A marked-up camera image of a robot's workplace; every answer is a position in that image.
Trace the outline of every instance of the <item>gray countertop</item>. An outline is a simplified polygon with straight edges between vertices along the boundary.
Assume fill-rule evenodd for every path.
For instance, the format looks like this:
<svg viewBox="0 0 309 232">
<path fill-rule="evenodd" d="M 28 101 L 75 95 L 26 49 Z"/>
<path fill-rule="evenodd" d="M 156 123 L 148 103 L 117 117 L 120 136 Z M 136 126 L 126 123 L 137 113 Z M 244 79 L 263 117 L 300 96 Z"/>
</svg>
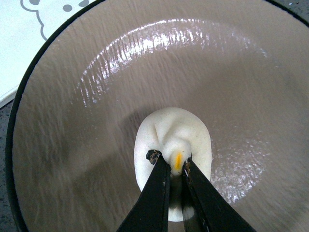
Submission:
<svg viewBox="0 0 309 232">
<path fill-rule="evenodd" d="M 309 0 L 276 0 L 309 21 Z M 16 232 L 5 183 L 5 141 L 12 102 L 0 109 L 0 232 Z"/>
</svg>

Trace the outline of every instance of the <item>white dumpling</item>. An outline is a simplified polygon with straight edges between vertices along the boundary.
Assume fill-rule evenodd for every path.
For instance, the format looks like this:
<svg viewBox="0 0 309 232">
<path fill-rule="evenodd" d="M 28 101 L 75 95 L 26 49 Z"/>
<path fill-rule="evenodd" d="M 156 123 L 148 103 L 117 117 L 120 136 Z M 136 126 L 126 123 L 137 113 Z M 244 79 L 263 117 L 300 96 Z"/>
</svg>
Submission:
<svg viewBox="0 0 309 232">
<path fill-rule="evenodd" d="M 154 166 L 146 159 L 149 150 L 159 150 L 171 166 L 169 221 L 183 221 L 181 207 L 181 173 L 183 163 L 191 156 L 210 180 L 211 138 L 204 123 L 194 114 L 180 108 L 153 112 L 141 123 L 134 147 L 137 183 L 142 191 Z"/>
</svg>

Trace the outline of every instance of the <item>steamed bun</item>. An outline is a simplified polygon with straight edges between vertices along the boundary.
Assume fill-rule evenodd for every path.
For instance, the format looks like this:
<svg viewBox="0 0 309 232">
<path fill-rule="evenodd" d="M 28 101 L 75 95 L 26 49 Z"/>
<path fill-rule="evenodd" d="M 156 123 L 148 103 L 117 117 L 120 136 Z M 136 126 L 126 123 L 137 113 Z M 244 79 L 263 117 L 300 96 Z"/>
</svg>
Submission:
<svg viewBox="0 0 309 232">
<path fill-rule="evenodd" d="M 171 167 L 169 221 L 182 221 L 181 190 L 183 163 L 191 156 L 210 180 L 211 138 L 204 123 L 180 108 L 153 112 L 141 123 L 134 147 L 137 183 L 142 191 L 154 166 L 146 159 L 149 150 L 159 150 Z"/>
</svg>

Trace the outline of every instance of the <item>bowl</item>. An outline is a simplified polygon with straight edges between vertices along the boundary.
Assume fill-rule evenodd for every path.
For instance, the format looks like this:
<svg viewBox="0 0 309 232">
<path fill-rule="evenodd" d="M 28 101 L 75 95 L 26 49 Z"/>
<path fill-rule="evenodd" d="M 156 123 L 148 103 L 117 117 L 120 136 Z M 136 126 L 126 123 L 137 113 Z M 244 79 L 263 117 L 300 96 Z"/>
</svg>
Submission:
<svg viewBox="0 0 309 232">
<path fill-rule="evenodd" d="M 85 7 L 39 51 L 14 101 L 6 167 L 18 227 L 115 231 L 140 194 L 138 127 L 173 106 L 207 126 L 211 182 L 245 220 L 306 230 L 306 38 L 306 22 L 263 0 Z"/>
</svg>

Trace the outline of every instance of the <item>bowl rim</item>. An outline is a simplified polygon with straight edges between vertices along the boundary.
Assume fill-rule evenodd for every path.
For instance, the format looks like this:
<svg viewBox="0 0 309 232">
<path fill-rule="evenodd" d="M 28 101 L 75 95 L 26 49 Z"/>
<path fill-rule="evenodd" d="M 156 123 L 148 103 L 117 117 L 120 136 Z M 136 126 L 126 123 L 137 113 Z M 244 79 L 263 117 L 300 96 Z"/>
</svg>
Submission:
<svg viewBox="0 0 309 232">
<path fill-rule="evenodd" d="M 93 3 L 87 5 L 86 7 L 82 8 L 79 12 L 74 14 L 72 17 L 70 17 L 66 22 L 64 22 L 43 44 L 43 46 L 40 48 L 38 53 L 33 58 L 32 62 L 30 63 L 29 67 L 27 68 L 20 85 L 17 89 L 16 96 L 14 98 L 14 102 L 12 105 L 9 123 L 8 123 L 8 129 L 7 129 L 7 135 L 6 135 L 6 146 L 5 146 L 5 180 L 6 180 L 6 188 L 8 193 L 8 199 L 10 203 L 11 212 L 14 218 L 14 222 L 21 232 L 28 232 L 28 228 L 26 226 L 26 223 L 24 221 L 24 218 L 22 216 L 20 206 L 18 203 L 18 197 L 15 189 L 15 183 L 14 183 L 14 174 L 13 174 L 13 135 L 14 135 L 14 128 L 15 128 L 15 122 L 16 122 L 16 114 L 20 105 L 20 101 L 22 99 L 22 95 L 24 93 L 24 90 L 26 88 L 27 82 L 35 68 L 35 66 L 40 61 L 41 57 L 45 53 L 45 51 L 48 49 L 48 47 L 54 42 L 54 40 L 62 33 L 72 22 L 74 22 L 78 17 L 82 16 L 84 13 L 88 12 L 95 6 L 99 5 L 100 3 L 104 2 L 105 0 L 96 0 Z M 288 9 L 286 6 L 283 6 L 282 4 L 274 1 L 274 0 L 263 0 L 266 1 L 276 7 L 281 8 L 285 12 L 292 15 L 295 19 L 299 20 L 303 24 L 305 24 L 309 28 L 309 22 L 306 21 L 304 18 L 293 12 L 292 10 Z"/>
</svg>

